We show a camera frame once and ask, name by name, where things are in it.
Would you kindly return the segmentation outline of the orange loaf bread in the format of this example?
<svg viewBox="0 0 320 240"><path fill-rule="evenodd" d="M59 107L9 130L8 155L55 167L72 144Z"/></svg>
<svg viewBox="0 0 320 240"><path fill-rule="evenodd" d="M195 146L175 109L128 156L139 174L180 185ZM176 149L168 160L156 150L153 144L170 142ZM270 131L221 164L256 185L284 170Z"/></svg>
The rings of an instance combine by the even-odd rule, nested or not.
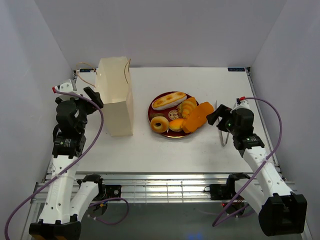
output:
<svg viewBox="0 0 320 240"><path fill-rule="evenodd" d="M209 102L199 104L182 122L182 130L186 134L195 132L207 122L207 115L213 112L214 107Z"/></svg>

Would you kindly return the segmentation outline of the ring donut bread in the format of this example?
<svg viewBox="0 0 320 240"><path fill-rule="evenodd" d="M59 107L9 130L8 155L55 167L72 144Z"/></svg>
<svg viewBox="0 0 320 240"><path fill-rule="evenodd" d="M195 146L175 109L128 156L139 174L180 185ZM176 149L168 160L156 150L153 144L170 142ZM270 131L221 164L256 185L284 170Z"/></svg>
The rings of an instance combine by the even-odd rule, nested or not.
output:
<svg viewBox="0 0 320 240"><path fill-rule="evenodd" d="M155 116L150 121L150 127L156 133L164 133L169 129L169 121L164 116Z"/></svg>

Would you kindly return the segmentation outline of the brown chocolate bread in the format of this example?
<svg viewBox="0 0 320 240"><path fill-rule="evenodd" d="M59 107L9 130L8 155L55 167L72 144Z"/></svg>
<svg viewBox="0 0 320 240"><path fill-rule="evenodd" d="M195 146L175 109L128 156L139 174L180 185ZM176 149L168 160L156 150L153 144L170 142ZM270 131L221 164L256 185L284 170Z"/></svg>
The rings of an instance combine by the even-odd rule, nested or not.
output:
<svg viewBox="0 0 320 240"><path fill-rule="evenodd" d="M165 115L163 113L151 113L149 115L149 117L152 119L152 118L155 118L155 117L164 117Z"/></svg>

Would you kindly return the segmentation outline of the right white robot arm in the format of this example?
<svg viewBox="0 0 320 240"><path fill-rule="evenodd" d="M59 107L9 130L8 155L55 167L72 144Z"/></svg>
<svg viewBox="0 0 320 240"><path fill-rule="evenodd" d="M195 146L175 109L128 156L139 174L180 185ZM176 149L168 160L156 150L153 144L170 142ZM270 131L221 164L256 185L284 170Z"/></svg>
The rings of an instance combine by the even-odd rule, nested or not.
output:
<svg viewBox="0 0 320 240"><path fill-rule="evenodd" d="M258 215L263 233L270 236L301 234L305 228L307 200L296 194L284 182L275 165L267 159L267 150L261 138L254 133L254 113L246 100L234 108L221 104L207 116L213 125L232 135L233 145L253 171L231 174L227 179L226 194L241 196Z"/></svg>

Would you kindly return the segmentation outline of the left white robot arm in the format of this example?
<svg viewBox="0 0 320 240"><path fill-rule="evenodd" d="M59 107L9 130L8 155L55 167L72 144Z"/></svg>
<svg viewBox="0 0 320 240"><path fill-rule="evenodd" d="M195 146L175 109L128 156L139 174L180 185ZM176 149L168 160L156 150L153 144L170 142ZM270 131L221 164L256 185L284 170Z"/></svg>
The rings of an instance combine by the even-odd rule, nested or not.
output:
<svg viewBox="0 0 320 240"><path fill-rule="evenodd" d="M29 226L29 234L36 240L78 240L81 220L92 200L106 195L106 187L99 175L89 175L78 181L78 193L71 197L78 158L86 143L87 116L103 107L98 92L90 87L84 91L90 101L78 97L74 80L68 79L53 87L60 93L55 99L56 121L53 134L52 183L49 184L45 205L35 223Z"/></svg>

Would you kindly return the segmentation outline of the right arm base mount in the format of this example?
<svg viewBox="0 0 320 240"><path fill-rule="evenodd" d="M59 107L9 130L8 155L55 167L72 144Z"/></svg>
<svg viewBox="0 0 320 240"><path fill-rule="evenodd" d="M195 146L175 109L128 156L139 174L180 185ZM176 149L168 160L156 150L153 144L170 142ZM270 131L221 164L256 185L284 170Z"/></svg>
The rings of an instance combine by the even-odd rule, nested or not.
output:
<svg viewBox="0 0 320 240"><path fill-rule="evenodd" d="M204 193L210 194L211 200L231 200L236 194L235 182L242 179L250 179L246 173L230 174L223 184L210 184L204 188Z"/></svg>

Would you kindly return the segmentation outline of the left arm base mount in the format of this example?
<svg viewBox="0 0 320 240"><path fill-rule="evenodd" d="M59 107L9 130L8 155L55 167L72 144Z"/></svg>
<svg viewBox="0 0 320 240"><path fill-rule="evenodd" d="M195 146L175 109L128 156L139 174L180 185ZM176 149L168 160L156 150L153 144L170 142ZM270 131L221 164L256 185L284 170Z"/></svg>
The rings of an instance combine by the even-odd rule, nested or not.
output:
<svg viewBox="0 0 320 240"><path fill-rule="evenodd" d="M110 199L110 198L120 198L122 194L122 186L121 185L105 185L102 184L99 188L99 193L96 197L98 201Z"/></svg>

